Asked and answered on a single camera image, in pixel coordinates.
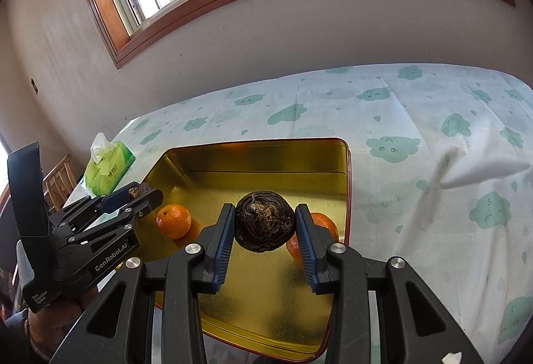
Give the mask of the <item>person's left hand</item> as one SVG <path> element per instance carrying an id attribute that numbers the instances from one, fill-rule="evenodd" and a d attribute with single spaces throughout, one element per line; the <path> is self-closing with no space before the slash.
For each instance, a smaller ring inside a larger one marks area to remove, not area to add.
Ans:
<path id="1" fill-rule="evenodd" d="M 30 344 L 36 354 L 49 361 L 71 327 L 84 313 L 99 291 L 94 287 L 82 297 L 73 301 L 56 302 L 40 310 L 29 311 L 28 332 Z"/>

